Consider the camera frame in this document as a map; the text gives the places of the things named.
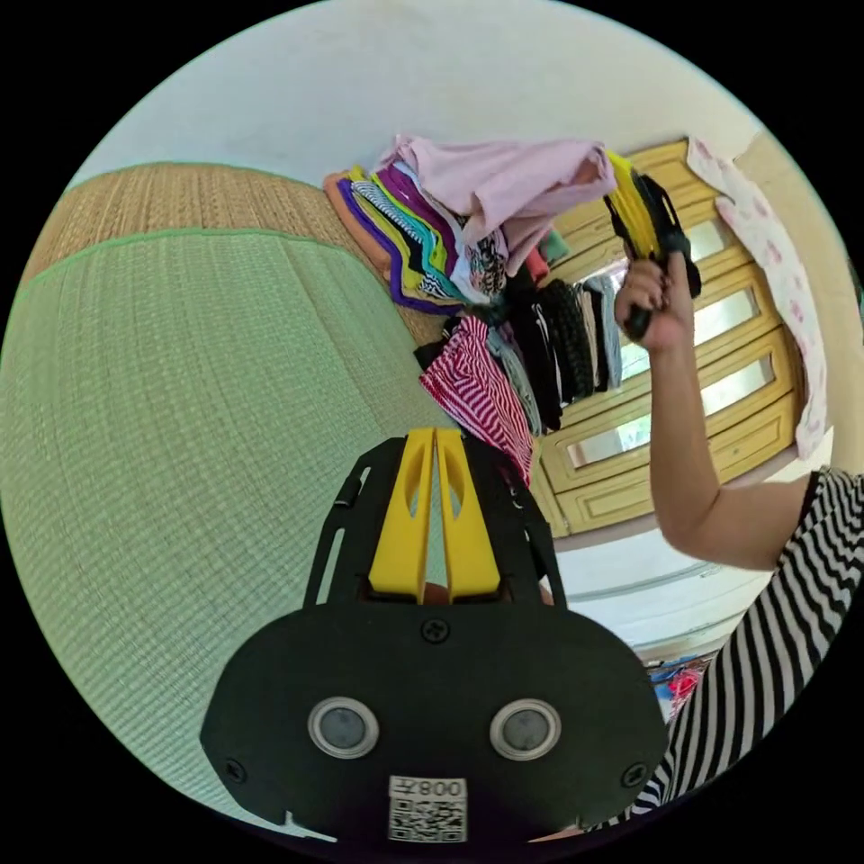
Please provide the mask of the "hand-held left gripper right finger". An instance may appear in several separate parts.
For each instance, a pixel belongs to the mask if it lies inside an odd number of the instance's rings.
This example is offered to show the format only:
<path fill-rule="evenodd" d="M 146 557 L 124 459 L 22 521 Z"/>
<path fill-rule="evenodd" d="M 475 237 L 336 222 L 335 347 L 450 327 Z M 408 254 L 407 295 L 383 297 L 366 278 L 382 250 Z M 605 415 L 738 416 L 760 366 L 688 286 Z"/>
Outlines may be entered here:
<path fill-rule="evenodd" d="M 500 574 L 463 439 L 455 429 L 438 428 L 435 441 L 448 599 L 491 597 Z"/>

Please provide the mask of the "person's right hand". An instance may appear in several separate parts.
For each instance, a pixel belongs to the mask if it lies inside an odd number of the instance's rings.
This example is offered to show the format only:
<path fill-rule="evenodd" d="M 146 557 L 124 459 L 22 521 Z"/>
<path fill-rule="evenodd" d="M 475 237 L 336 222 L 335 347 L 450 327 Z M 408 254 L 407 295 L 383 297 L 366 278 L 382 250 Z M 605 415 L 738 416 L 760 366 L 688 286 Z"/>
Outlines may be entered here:
<path fill-rule="evenodd" d="M 635 310 L 647 313 L 648 323 L 633 330 Z M 648 353 L 694 346 L 694 308 L 687 259 L 678 251 L 665 265 L 648 259 L 630 263 L 615 300 L 615 317 L 627 338 Z"/>

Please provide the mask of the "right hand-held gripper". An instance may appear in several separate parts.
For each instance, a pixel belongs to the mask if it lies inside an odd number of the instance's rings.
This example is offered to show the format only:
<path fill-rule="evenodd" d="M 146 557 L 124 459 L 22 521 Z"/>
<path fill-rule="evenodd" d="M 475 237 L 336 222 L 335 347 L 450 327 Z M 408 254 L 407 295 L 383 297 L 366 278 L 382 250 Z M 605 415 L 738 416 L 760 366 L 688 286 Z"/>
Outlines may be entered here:
<path fill-rule="evenodd" d="M 682 253 L 687 259 L 691 298 L 698 299 L 702 278 L 669 194 L 651 177 L 639 174 L 627 158 L 611 150 L 606 155 L 616 186 L 605 196 L 605 203 L 629 263 L 648 259 L 664 266 L 670 253 Z"/>

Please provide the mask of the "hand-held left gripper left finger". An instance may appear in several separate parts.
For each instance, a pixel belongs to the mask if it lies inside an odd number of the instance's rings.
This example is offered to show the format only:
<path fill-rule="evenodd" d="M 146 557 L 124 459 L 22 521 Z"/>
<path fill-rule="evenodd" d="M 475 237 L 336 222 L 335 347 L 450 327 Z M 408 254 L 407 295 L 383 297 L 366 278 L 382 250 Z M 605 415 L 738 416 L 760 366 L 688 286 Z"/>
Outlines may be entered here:
<path fill-rule="evenodd" d="M 424 597 L 435 437 L 432 427 L 418 428 L 404 441 L 369 572 L 378 595 Z"/>

